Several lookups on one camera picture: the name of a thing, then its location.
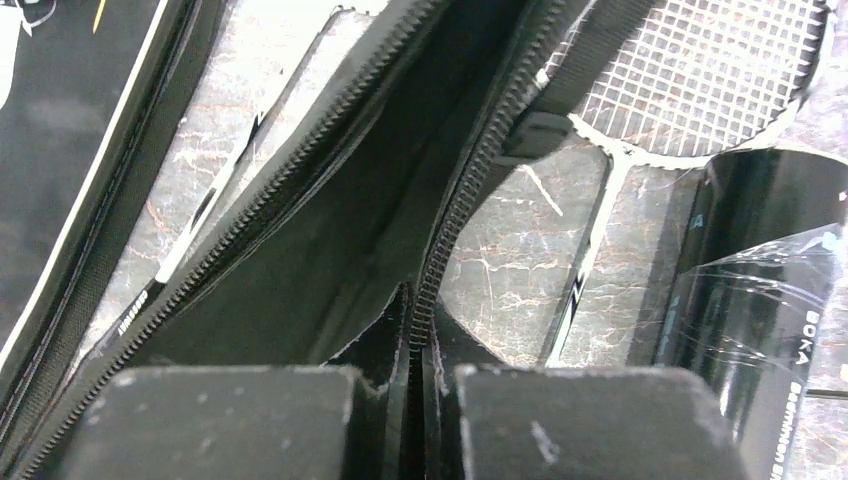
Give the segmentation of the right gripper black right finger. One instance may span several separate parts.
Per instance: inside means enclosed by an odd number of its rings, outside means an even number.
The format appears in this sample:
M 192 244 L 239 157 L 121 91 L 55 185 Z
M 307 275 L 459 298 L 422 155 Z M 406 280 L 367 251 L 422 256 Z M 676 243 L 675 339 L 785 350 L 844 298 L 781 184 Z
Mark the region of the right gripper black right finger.
M 743 479 L 714 394 L 677 368 L 502 364 L 444 311 L 424 350 L 430 479 Z

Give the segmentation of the black crossway racket bag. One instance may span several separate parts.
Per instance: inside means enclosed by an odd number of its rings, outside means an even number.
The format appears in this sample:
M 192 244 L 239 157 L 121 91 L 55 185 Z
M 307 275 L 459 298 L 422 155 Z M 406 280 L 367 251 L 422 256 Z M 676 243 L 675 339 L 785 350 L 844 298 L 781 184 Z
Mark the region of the black crossway racket bag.
M 92 350 L 8 462 L 56 461 L 133 368 L 319 367 L 408 291 L 402 449 L 426 475 L 424 350 L 457 238 L 501 159 L 551 153 L 648 1 L 392 1 L 161 296 Z

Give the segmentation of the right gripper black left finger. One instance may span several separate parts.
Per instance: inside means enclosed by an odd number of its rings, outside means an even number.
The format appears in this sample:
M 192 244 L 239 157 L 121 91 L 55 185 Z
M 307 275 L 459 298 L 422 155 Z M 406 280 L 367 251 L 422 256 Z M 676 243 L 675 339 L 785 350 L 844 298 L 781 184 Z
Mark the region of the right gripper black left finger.
M 60 479 L 405 479 L 399 288 L 319 367 L 133 368 L 61 448 Z

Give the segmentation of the black shuttlecock tube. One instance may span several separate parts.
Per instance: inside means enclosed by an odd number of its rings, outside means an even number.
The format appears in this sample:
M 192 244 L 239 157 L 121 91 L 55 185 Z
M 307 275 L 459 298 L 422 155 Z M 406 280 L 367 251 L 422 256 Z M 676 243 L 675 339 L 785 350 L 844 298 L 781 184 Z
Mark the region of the black shuttlecock tube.
M 784 479 L 827 304 L 847 260 L 847 163 L 730 151 L 694 196 L 653 362 L 698 374 L 748 474 Z

